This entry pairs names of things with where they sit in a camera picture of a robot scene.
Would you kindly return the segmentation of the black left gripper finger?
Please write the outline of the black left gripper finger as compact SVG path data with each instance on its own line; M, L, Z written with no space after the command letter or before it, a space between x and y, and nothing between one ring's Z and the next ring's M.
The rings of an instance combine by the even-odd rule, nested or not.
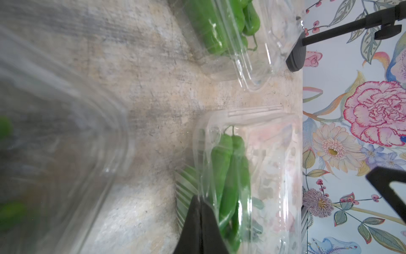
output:
M215 214L198 195L193 196L174 254L227 254Z

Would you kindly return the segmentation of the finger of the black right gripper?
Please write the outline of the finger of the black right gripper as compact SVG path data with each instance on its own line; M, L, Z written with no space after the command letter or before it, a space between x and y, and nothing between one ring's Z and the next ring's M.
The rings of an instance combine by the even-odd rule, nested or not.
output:
M406 172L385 167L375 167L367 175L367 180L389 203L402 222L406 221L406 204L390 187L392 182L406 183Z

